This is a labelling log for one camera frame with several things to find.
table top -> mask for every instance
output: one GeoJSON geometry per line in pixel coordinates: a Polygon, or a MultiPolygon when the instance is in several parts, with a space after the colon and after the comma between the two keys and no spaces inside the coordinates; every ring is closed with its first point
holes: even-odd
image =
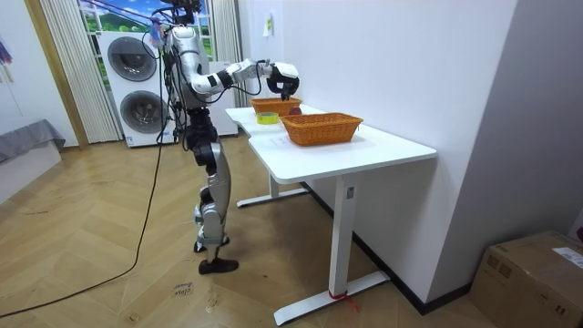
{"type": "MultiPolygon", "coordinates": [[[[300,105],[303,114],[323,111],[300,105]]],[[[361,124],[351,142],[300,147],[281,122],[257,123],[253,108],[227,109],[230,118],[251,137],[249,144],[280,184],[334,177],[436,156],[435,149],[361,124]]]]}

window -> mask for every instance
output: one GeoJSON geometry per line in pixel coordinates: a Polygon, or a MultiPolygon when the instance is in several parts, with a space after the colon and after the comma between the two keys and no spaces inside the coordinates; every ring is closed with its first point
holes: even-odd
{"type": "MultiPolygon", "coordinates": [[[[99,45],[97,44],[95,33],[97,31],[146,33],[149,31],[149,26],[151,23],[147,19],[121,12],[122,15],[128,16],[133,20],[146,24],[146,26],[143,26],[133,20],[126,19],[120,15],[112,14],[107,9],[97,7],[86,1],[78,0],[78,2],[81,17],[83,17],[83,22],[87,30],[87,40],[90,42],[93,48],[93,55],[95,56],[96,62],[99,65],[99,70],[101,71],[101,75],[103,77],[103,83],[106,86],[106,89],[109,90],[109,80],[107,79],[103,60],[101,59],[102,52],[100,51],[99,45]]],[[[168,6],[168,4],[161,3],[159,0],[107,0],[107,2],[109,4],[122,7],[128,11],[146,16],[150,16],[150,14],[157,8],[168,6]]],[[[212,31],[210,30],[209,21],[210,15],[207,11],[207,2],[206,0],[201,0],[200,13],[195,15],[194,26],[192,28],[199,34],[209,61],[213,61],[215,60],[216,53],[214,51],[211,38],[212,31]]]]}

table leg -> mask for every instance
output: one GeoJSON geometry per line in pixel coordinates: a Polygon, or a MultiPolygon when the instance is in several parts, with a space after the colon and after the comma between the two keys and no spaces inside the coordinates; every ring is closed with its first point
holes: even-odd
{"type": "Polygon", "coordinates": [[[308,190],[305,188],[299,188],[296,190],[289,190],[289,191],[282,191],[280,192],[280,185],[277,181],[271,176],[269,172],[268,174],[268,181],[270,187],[270,194],[266,196],[259,196],[248,200],[239,200],[237,202],[237,207],[245,207],[250,205],[262,204],[264,202],[272,201],[272,200],[280,200],[290,196],[302,195],[307,193],[308,190]]]}
{"type": "MultiPolygon", "coordinates": [[[[374,272],[353,282],[348,278],[348,263],[353,236],[354,210],[356,205],[358,178],[355,174],[336,177],[336,197],[334,203],[334,224],[332,227],[332,256],[330,260],[330,280],[328,289],[334,296],[345,292],[352,295],[377,284],[389,277],[384,272],[374,272]]],[[[328,292],[322,292],[305,300],[281,308],[273,314],[277,325],[282,325],[299,316],[316,311],[328,304],[338,302],[328,292]]]]}

wooden door frame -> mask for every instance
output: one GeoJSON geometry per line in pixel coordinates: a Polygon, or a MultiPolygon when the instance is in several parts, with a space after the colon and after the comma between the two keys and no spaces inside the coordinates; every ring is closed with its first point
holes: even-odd
{"type": "Polygon", "coordinates": [[[30,18],[35,26],[36,35],[40,40],[40,45],[43,47],[43,52],[45,52],[46,61],[51,69],[51,73],[53,74],[56,88],[58,89],[58,93],[65,105],[66,115],[69,117],[69,121],[71,121],[71,126],[73,126],[73,131],[75,132],[75,137],[77,137],[79,148],[85,149],[89,146],[87,133],[83,127],[81,116],[79,116],[79,111],[75,99],[73,98],[71,86],[66,79],[65,69],[63,68],[61,59],[56,51],[55,41],[51,36],[48,23],[46,22],[43,7],[40,5],[40,0],[25,0],[25,4],[28,9],[28,14],[30,14],[30,18]]]}

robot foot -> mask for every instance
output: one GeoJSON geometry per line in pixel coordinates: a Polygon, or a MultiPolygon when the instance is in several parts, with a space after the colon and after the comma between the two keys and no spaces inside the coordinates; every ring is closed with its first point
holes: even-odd
{"type": "Polygon", "coordinates": [[[211,263],[207,260],[202,261],[199,265],[200,274],[225,273],[233,272],[239,268],[239,262],[236,260],[214,259],[211,263]]]}
{"type": "MultiPolygon", "coordinates": [[[[226,244],[228,244],[230,242],[229,237],[225,237],[225,239],[222,241],[222,244],[220,246],[225,246],[226,244]]],[[[200,246],[197,242],[194,242],[194,252],[198,253],[198,252],[204,252],[206,251],[207,248],[204,246],[200,246]]]]}

